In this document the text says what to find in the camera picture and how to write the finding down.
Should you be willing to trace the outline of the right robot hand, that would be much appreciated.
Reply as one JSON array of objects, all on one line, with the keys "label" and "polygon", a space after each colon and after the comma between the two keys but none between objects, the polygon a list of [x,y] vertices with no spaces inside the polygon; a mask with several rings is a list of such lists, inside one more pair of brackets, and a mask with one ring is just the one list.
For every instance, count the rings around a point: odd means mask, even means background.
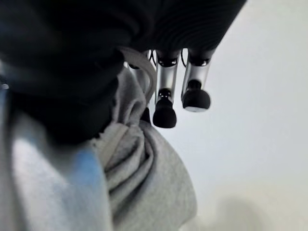
[{"label": "right robot hand", "polygon": [[63,143],[102,132],[111,120],[122,47],[155,50],[159,67],[187,48],[208,61],[243,0],[3,0],[0,76],[17,108]]}]

